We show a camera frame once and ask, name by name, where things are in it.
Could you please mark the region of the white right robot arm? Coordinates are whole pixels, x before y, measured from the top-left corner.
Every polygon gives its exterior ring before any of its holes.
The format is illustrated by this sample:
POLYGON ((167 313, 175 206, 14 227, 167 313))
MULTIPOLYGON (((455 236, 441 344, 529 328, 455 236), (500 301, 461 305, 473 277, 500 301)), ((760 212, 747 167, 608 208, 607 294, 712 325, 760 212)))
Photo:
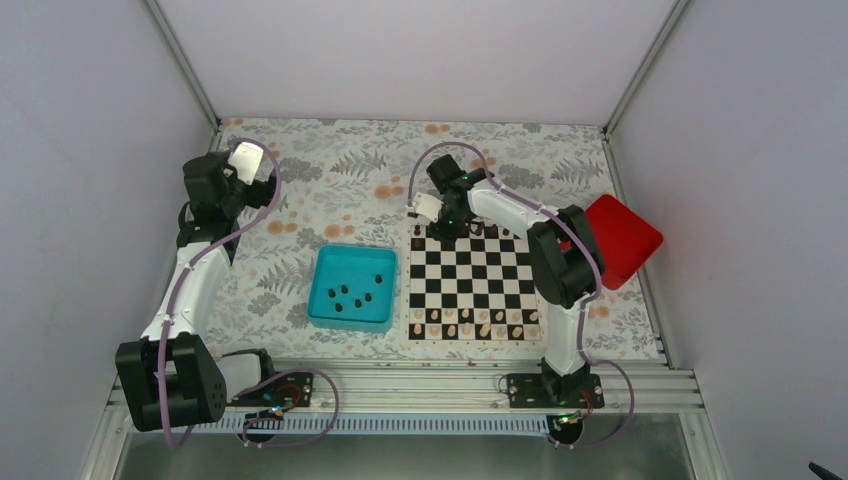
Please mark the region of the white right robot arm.
POLYGON ((584 312, 600 293, 604 261, 586 212, 556 210, 494 178, 487 167, 467 172, 450 155, 433 160, 426 173, 436 196, 417 194, 411 215, 428 220, 443 245, 453 245, 478 219, 496 223, 527 242, 535 291, 547 303, 550 341, 541 360, 541 391, 555 407, 578 397, 591 372, 583 347, 584 312))

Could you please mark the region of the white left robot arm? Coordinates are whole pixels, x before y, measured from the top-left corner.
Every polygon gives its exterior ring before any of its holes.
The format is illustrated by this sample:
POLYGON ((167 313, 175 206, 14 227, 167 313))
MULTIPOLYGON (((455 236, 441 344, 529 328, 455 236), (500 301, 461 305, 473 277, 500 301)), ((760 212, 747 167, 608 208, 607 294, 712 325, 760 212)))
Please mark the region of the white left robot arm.
POLYGON ((216 295, 235 260, 246 208, 274 203, 274 174, 260 180, 263 149, 242 142, 187 161, 188 200, 179 217, 175 269, 139 339, 119 345, 115 365, 135 428, 141 432, 218 421, 228 381, 204 342, 216 295))

